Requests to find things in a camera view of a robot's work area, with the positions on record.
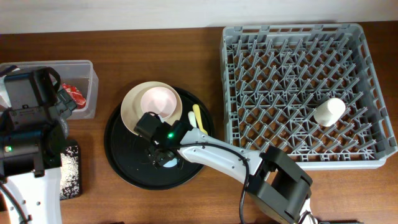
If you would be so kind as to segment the light blue plastic cup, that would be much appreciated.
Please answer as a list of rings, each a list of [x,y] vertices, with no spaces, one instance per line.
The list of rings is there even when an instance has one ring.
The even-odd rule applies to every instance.
[[[179,160],[177,158],[173,158],[171,161],[166,162],[162,167],[172,168],[178,165]]]

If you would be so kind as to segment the pink bowl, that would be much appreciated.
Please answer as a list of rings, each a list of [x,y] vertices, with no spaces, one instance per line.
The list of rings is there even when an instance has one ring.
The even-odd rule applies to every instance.
[[[177,107],[177,98],[166,87],[153,87],[147,90],[141,98],[141,110],[143,113],[154,112],[162,118],[170,117]]]

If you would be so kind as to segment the pile of rice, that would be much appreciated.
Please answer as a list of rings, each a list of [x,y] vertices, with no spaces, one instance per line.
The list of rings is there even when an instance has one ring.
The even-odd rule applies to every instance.
[[[60,200],[66,200],[80,193],[79,163],[67,154],[61,154],[61,160]]]

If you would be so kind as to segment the red candy wrapper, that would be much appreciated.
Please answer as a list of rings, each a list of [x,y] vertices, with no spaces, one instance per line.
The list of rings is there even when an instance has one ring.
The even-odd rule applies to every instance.
[[[62,87],[77,104],[78,109],[83,109],[86,106],[86,98],[77,87],[66,83],[63,83]]]

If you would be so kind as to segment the white plastic cup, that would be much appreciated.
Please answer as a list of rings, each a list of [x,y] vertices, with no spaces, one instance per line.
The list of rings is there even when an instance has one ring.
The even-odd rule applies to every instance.
[[[315,121],[324,127],[335,124],[346,110],[345,103],[339,98],[330,98],[315,108]]]

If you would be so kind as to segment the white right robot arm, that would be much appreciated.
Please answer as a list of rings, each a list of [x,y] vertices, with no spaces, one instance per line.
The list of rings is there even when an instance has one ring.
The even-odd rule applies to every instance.
[[[270,146],[252,151],[215,139],[184,121],[173,124],[147,112],[134,132],[150,142],[153,164],[178,157],[218,170],[243,184],[239,217],[245,196],[279,223],[317,223],[310,208],[312,178],[283,150]]]

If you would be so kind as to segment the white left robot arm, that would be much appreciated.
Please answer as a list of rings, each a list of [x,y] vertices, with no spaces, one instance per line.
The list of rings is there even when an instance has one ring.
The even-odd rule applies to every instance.
[[[1,195],[11,223],[61,223],[62,152],[77,105],[52,67],[1,72]]]

